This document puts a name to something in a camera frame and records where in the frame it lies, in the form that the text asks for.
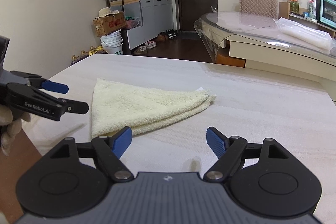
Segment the left gloved hand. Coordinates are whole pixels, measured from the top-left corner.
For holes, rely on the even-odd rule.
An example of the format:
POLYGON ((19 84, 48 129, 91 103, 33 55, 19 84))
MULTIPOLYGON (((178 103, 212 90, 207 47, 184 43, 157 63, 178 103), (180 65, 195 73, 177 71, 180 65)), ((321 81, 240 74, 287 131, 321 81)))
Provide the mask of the left gloved hand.
POLYGON ((5 128, 1 135, 1 150, 5 156, 9 156, 10 146, 22 129, 22 121, 30 122, 30 120, 31 116, 27 112, 14 119, 12 111, 7 106, 1 105, 1 127, 5 128))

